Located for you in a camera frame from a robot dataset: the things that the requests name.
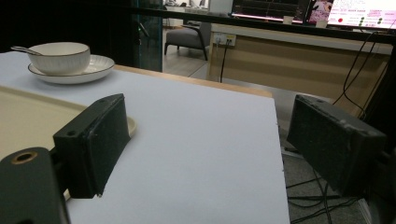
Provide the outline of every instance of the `white plate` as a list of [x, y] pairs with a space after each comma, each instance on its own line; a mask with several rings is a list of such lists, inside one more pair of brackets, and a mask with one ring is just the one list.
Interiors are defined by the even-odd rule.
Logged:
[[29, 71], [37, 78], [57, 84], [78, 84], [84, 82], [94, 81], [96, 79], [107, 76], [114, 66], [114, 61], [105, 56], [91, 55], [90, 65], [82, 74], [71, 76], [48, 76], [38, 71], [32, 64], [29, 64]]

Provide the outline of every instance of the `wooden table edge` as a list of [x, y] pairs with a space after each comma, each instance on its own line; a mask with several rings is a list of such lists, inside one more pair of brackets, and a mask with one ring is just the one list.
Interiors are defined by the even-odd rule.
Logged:
[[263, 96], [263, 97], [269, 97], [269, 98], [273, 97], [272, 93], [269, 91], [253, 89], [253, 88], [249, 88], [249, 87], [235, 86], [235, 85], [231, 85], [231, 84], [219, 83], [219, 82], [203, 80], [203, 79], [198, 79], [198, 78], [193, 78], [193, 77], [182, 77], [182, 76], [177, 76], [177, 75], [149, 71], [149, 70], [145, 70], [145, 69], [141, 69], [141, 68], [117, 65], [117, 64], [114, 66], [114, 68], [117, 70], [125, 71], [125, 72], [132, 72], [132, 73], [137, 73], [137, 74], [152, 76], [152, 77], [162, 77], [162, 78], [171, 79], [174, 81], [181, 81], [181, 82], [196, 84], [196, 85], [200, 85], [200, 86], [207, 86], [207, 87], [211, 87], [211, 88], [222, 89], [222, 90], [226, 90], [226, 91], [237, 91], [237, 92], [258, 95], [258, 96]]

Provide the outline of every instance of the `bowl rim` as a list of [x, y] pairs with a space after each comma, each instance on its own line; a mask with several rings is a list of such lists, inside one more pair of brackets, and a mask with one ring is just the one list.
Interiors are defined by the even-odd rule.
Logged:
[[91, 51], [90, 46], [83, 44], [83, 43], [78, 43], [78, 42], [50, 42], [50, 43], [45, 43], [45, 44], [34, 45], [34, 46], [30, 47], [29, 49], [35, 50], [35, 49], [33, 49], [34, 47], [40, 47], [40, 46], [52, 45], [52, 44], [79, 44], [79, 45], [83, 45], [83, 46], [87, 47], [87, 49], [80, 51], [80, 52], [76, 52], [76, 53], [60, 54], [60, 55], [36, 55], [36, 54], [32, 54], [32, 53], [28, 53], [28, 54], [36, 56], [36, 57], [64, 57], [64, 56], [72, 56], [72, 55], [82, 54], [87, 51]]

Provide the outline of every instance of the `display screen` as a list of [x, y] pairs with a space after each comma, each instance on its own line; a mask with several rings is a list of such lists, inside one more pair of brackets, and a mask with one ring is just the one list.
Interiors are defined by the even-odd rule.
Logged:
[[303, 23], [309, 0], [233, 0], [232, 15], [238, 18], [283, 21], [284, 16], [294, 17], [293, 22]]
[[333, 0], [310, 0], [305, 21], [315, 24], [317, 21], [326, 21], [329, 19], [332, 2]]
[[330, 25], [396, 29], [396, 2], [392, 0], [333, 0], [328, 20]]

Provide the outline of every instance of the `electrical socket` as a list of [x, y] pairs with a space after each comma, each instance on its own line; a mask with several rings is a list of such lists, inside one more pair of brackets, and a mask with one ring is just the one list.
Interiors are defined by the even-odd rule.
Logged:
[[214, 34], [215, 44], [226, 45], [228, 39], [231, 40], [231, 42], [228, 45], [235, 46], [236, 35], [224, 34], [224, 33], [218, 33], [218, 32], [215, 32], [215, 34]]

